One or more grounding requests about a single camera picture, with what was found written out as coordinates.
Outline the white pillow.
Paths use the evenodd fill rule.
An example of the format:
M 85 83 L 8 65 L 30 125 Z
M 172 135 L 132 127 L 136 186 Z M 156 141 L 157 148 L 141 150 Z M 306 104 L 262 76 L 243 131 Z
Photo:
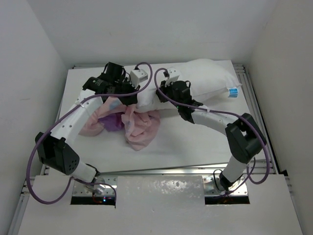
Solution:
M 205 102 L 217 95 L 226 93 L 236 98 L 241 86 L 230 61 L 213 61 L 197 59 L 185 63 L 173 64 L 171 68 L 179 72 L 178 80 L 191 82 L 191 96 L 198 102 Z M 137 95 L 136 110 L 144 113 L 154 110 L 174 109 L 169 101 L 160 102 L 152 81 L 149 86 Z

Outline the pink printed pillowcase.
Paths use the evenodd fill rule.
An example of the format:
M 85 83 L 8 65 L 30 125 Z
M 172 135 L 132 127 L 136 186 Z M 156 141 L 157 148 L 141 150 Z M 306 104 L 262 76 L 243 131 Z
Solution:
M 93 137 L 107 132 L 123 131 L 126 142 L 135 151 L 147 147 L 160 127 L 158 110 L 140 113 L 135 105 L 123 105 L 118 98 L 110 97 L 89 117 L 79 135 Z

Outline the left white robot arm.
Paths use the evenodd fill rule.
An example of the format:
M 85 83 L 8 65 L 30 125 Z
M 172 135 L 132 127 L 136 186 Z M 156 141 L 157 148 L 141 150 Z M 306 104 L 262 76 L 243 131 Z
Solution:
M 148 74 L 136 67 L 129 73 L 123 66 L 107 63 L 98 77 L 90 77 L 67 115 L 46 134 L 39 133 L 35 139 L 41 163 L 75 179 L 91 183 L 97 171 L 80 160 L 71 147 L 91 115 L 108 97 L 116 97 L 124 105 L 137 103 L 140 82 Z

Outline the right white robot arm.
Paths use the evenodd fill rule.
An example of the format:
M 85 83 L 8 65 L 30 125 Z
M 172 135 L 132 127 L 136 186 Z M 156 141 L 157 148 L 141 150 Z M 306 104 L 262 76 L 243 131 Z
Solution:
M 252 115 L 239 116 L 230 112 L 210 111 L 191 96 L 189 81 L 170 82 L 163 80 L 156 94 L 160 102 L 171 102 L 180 117 L 192 124 L 209 127 L 226 136 L 231 152 L 226 168 L 220 173 L 222 190 L 228 190 L 240 179 L 244 170 L 267 141 Z

